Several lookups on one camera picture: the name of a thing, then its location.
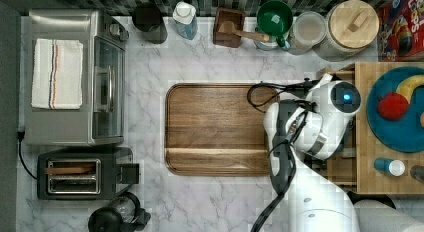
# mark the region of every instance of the toaster oven door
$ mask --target toaster oven door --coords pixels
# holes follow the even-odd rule
[[[96,37],[93,139],[122,136],[124,50]]]

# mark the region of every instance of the french press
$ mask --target french press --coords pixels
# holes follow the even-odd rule
[[[138,198],[125,192],[111,200],[105,207],[94,211],[88,220],[90,232],[141,231],[151,215],[140,207]]]

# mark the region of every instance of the striped dish towel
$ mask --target striped dish towel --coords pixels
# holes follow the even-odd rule
[[[82,104],[83,45],[78,40],[37,39],[32,107],[79,109]]]

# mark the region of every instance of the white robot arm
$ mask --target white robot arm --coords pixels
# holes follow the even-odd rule
[[[322,160],[332,156],[359,110],[357,89],[350,83],[330,80],[331,76],[324,76],[307,94],[304,102],[313,109],[282,100],[272,104],[265,114],[271,182],[280,199],[287,192],[291,232],[359,232],[346,193],[306,166],[296,154],[307,153]]]

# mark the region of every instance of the black container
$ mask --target black container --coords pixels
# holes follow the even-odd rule
[[[411,177],[424,182],[424,166],[414,165],[410,171]]]
[[[153,44],[162,44],[168,38],[159,8],[152,3],[142,3],[132,13],[132,21],[142,32],[143,38]]]

